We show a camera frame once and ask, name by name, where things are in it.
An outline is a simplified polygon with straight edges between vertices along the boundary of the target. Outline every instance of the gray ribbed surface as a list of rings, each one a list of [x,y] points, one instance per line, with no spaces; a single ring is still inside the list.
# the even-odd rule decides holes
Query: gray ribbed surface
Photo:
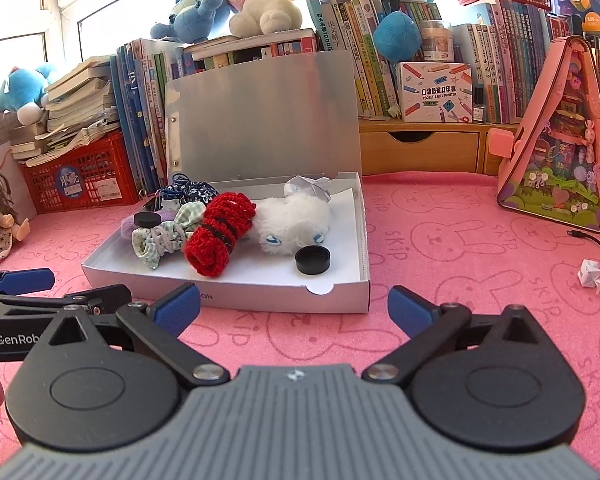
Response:
[[[158,433],[87,456],[25,446],[0,480],[594,480],[568,447],[524,457],[433,433],[396,386],[347,365],[245,367],[198,388]]]

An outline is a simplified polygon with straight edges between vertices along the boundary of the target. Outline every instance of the red knitted roll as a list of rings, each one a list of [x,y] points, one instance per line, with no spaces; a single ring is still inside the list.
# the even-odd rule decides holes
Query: red knitted roll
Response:
[[[256,205],[243,193],[222,193],[206,206],[202,224],[182,249],[198,274],[217,278],[235,243],[251,229]]]

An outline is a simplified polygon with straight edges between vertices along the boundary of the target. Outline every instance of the metal screw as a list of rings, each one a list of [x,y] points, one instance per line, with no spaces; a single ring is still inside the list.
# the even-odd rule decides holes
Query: metal screw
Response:
[[[398,371],[393,365],[378,363],[372,365],[366,374],[375,381],[390,381],[398,376]]]
[[[198,365],[193,369],[193,376],[199,381],[217,381],[223,374],[224,368],[212,363]]]

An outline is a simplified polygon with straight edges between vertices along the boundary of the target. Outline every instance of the blue round label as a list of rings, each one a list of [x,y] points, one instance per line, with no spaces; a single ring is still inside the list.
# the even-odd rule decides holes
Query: blue round label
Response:
[[[80,172],[71,166],[60,168],[56,173],[58,191],[66,198],[78,198],[84,193]]]

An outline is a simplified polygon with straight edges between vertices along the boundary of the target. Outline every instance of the barcode sticker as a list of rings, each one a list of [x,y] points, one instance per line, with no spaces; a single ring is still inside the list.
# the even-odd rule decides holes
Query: barcode sticker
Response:
[[[95,183],[98,195],[101,200],[115,200],[122,198],[120,193],[120,187],[118,181],[115,178],[108,178],[106,180],[99,180]]]

